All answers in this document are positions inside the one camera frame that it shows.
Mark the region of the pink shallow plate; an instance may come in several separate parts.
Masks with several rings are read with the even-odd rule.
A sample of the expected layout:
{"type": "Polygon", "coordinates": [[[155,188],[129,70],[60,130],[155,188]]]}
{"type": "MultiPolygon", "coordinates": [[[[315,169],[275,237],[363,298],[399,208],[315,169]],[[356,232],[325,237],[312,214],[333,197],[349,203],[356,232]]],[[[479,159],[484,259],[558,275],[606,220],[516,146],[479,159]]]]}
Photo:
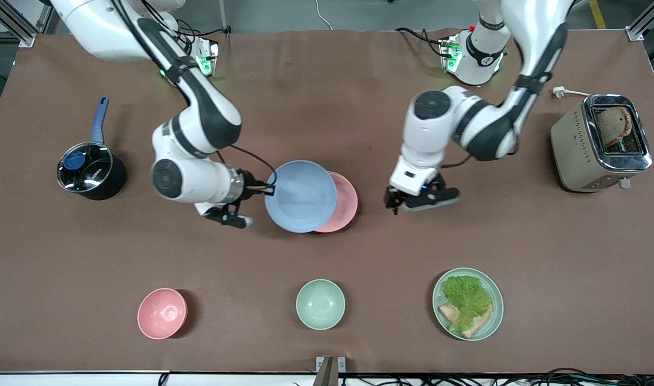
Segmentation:
{"type": "Polygon", "coordinates": [[[351,181],[341,174],[329,171],[337,189],[337,205],[329,220],[315,232],[328,234],[344,229],[355,217],[359,199],[351,181]]]}

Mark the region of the brown bread slice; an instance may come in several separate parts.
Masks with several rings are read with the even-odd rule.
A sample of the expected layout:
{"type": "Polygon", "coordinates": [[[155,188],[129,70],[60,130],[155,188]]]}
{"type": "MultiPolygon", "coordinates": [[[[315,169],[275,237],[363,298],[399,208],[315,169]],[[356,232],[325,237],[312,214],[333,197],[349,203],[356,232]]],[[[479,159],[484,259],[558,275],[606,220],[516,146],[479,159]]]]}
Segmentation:
{"type": "Polygon", "coordinates": [[[474,337],[474,335],[476,335],[477,332],[488,322],[494,312],[494,305],[490,302],[486,312],[482,315],[474,316],[471,320],[467,317],[462,317],[461,310],[450,302],[440,305],[438,310],[449,321],[450,332],[460,334],[464,339],[472,339],[472,337],[474,337]]]}

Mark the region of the green lettuce leaf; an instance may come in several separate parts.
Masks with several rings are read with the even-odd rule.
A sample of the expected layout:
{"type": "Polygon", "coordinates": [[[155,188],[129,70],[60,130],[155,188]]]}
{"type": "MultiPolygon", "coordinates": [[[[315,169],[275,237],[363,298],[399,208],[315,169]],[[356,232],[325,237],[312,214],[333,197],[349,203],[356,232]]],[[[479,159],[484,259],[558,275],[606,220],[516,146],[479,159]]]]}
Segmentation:
{"type": "Polygon", "coordinates": [[[459,315],[452,322],[452,329],[457,332],[471,330],[474,319],[484,316],[492,306],[491,296],[481,285],[479,278],[472,276],[455,276],[447,279],[442,284],[442,292],[449,300],[449,304],[455,306],[459,315]]]}

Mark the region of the glass lid with blue knob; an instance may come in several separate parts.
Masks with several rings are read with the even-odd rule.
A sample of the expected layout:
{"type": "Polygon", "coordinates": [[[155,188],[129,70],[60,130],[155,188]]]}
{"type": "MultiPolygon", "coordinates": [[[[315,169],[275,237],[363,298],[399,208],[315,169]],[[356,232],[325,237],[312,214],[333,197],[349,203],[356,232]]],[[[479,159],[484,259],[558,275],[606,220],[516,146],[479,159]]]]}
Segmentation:
{"type": "Polygon", "coordinates": [[[68,149],[58,161],[56,180],[64,190],[86,193],[106,180],[113,166],[113,154],[102,143],[83,142],[68,149]]]}

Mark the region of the metal table edge bracket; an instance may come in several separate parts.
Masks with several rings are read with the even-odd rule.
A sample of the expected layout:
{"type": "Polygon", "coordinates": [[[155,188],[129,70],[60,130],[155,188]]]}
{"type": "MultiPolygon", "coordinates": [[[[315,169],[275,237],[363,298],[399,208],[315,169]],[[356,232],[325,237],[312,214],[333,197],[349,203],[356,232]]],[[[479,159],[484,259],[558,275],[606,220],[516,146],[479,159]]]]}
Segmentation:
{"type": "Polygon", "coordinates": [[[316,376],[313,386],[344,386],[346,357],[318,356],[315,358],[316,376]]]}

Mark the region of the aluminium frame profile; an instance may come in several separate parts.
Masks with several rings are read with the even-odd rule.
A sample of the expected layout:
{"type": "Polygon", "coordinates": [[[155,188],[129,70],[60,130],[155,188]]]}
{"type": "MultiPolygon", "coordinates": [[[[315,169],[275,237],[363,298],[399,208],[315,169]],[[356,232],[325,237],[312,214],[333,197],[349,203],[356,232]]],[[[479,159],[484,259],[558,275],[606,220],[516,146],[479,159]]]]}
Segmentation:
{"type": "Polygon", "coordinates": [[[646,33],[654,28],[654,0],[633,20],[631,25],[625,27],[628,41],[643,41],[646,33]]]}
{"type": "Polygon", "coordinates": [[[33,47],[38,32],[37,28],[16,10],[8,0],[0,0],[0,23],[20,41],[18,47],[33,47]]]}

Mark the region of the pink bowl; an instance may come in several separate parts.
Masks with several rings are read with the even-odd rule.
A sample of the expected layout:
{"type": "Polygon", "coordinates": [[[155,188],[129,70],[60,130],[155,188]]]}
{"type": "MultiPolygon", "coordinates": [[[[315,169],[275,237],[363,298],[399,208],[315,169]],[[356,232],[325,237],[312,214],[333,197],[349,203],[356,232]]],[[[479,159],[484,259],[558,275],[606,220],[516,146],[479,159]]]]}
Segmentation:
{"type": "Polygon", "coordinates": [[[143,298],[137,324],[147,338],[162,340],[177,334],[187,317],[188,305],[182,293],[172,288],[159,288],[143,298]]]}

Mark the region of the blue shallow plate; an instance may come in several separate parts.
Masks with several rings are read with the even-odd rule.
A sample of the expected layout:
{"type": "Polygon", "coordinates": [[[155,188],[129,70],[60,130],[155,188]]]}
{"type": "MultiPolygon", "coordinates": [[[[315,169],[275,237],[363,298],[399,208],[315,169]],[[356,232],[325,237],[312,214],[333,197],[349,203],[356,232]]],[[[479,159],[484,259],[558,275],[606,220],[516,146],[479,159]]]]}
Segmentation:
{"type": "Polygon", "coordinates": [[[332,217],[337,207],[336,184],[327,169],[309,160],[283,164],[273,174],[274,194],[265,196],[265,208],[278,227],[296,234],[314,232],[332,217]]]}

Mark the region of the green plate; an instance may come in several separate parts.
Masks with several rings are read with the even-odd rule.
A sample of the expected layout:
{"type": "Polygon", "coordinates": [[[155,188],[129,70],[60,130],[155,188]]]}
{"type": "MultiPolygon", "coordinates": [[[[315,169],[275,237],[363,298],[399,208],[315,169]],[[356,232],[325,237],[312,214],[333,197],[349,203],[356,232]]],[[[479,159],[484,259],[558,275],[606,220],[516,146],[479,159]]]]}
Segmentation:
{"type": "Polygon", "coordinates": [[[467,342],[474,342],[475,340],[486,339],[498,330],[503,320],[504,304],[501,291],[499,290],[496,283],[491,278],[489,278],[489,276],[477,269],[459,267],[443,273],[442,276],[440,276],[440,278],[437,280],[437,283],[433,286],[432,309],[438,323],[442,328],[444,328],[445,332],[449,333],[456,339],[467,340],[467,342]],[[494,312],[490,316],[488,322],[477,332],[476,335],[474,335],[474,337],[472,337],[472,339],[464,339],[460,336],[460,334],[454,334],[450,332],[449,321],[438,310],[440,305],[444,305],[445,303],[449,302],[449,300],[447,300],[447,298],[444,296],[444,293],[442,292],[442,284],[447,279],[455,276],[472,276],[474,278],[479,278],[481,285],[488,292],[494,305],[494,312]]]}

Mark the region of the toasted bread slice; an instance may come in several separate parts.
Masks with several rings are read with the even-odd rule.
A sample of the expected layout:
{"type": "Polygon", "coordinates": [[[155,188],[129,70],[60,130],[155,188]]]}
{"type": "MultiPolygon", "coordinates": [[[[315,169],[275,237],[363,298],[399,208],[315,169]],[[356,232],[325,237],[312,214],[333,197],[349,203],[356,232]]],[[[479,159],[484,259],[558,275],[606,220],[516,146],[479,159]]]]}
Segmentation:
{"type": "Polygon", "coordinates": [[[606,147],[614,146],[633,130],[633,118],[625,107],[611,107],[597,112],[598,128],[606,147]]]}

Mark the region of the beige chrome toaster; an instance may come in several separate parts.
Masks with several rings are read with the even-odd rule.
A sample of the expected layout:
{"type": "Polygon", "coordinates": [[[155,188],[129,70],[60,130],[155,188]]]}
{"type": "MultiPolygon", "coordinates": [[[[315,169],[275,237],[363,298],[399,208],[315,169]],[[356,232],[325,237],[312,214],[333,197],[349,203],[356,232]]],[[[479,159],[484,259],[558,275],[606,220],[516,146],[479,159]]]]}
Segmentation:
{"type": "Polygon", "coordinates": [[[594,193],[615,185],[627,190],[631,178],[651,168],[652,156],[645,130],[630,99],[618,94],[584,97],[552,126],[552,149],[563,188],[594,193]],[[614,146],[606,147],[598,128],[597,112],[625,107],[633,130],[614,146]]]}

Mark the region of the green bowl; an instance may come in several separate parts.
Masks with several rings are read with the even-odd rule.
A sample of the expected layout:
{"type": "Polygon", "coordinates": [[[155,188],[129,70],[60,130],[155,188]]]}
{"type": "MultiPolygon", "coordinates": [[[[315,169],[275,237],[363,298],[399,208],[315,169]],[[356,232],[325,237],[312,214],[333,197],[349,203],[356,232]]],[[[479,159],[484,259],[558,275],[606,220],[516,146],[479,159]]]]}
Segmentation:
{"type": "Polygon", "coordinates": [[[299,290],[296,313],[306,327],[324,331],[341,322],[346,312],[346,297],[341,288],[329,279],[313,279],[299,290]]]}

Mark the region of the arm base box green light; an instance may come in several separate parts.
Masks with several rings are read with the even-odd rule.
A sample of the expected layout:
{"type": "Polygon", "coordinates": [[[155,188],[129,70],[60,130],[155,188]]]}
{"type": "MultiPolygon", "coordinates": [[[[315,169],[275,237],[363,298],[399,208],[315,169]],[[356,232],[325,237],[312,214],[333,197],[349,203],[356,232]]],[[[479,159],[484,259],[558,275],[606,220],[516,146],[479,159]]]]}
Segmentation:
{"type": "Polygon", "coordinates": [[[205,76],[214,76],[219,42],[203,37],[196,37],[192,47],[192,56],[205,76]]]}
{"type": "Polygon", "coordinates": [[[439,39],[438,42],[440,43],[439,52],[444,72],[455,74],[462,58],[459,34],[439,39]]]}

